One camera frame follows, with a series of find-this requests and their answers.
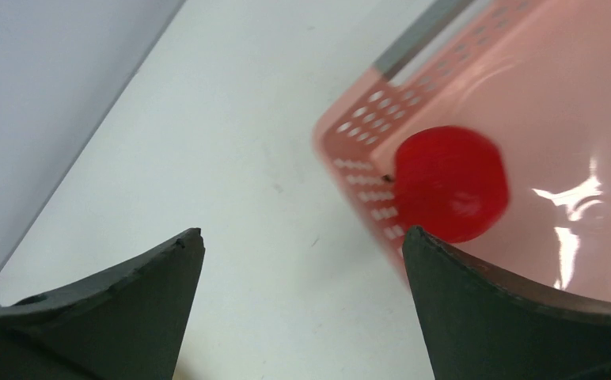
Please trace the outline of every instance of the red tomato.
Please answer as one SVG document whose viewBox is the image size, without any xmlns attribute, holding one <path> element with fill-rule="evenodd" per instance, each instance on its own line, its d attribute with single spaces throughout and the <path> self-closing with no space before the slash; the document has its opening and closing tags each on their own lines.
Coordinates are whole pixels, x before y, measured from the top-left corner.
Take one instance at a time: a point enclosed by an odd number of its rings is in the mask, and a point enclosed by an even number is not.
<svg viewBox="0 0 611 380">
<path fill-rule="evenodd" d="M 501 154 L 481 134 L 435 127 L 406 139 L 395 157 L 399 221 L 449 243 L 480 236 L 509 202 Z"/>
</svg>

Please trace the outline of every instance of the white surface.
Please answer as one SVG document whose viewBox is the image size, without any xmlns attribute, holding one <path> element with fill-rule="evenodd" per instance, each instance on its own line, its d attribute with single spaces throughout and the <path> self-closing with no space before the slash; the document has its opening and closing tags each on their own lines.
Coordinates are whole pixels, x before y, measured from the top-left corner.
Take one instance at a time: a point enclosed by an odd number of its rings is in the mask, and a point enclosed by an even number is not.
<svg viewBox="0 0 611 380">
<path fill-rule="evenodd" d="M 0 267 L 181 0 L 0 0 Z"/>
<path fill-rule="evenodd" d="M 0 274 L 0 303 L 200 226 L 181 351 L 197 380 L 433 378 L 408 289 L 310 146 L 425 6 L 188 2 Z"/>
</svg>

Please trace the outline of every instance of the pink plastic basket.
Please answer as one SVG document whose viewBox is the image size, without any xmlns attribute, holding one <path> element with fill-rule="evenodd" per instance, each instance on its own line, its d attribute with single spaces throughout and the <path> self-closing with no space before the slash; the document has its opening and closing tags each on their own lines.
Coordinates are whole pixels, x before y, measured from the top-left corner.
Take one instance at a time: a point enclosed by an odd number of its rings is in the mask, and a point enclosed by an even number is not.
<svg viewBox="0 0 611 380">
<path fill-rule="evenodd" d="M 408 136 L 449 124 L 499 145 L 511 196 L 495 226 L 457 246 L 611 301 L 611 0 L 437 0 L 322 116 L 317 151 L 401 272 L 382 177 Z"/>
</svg>

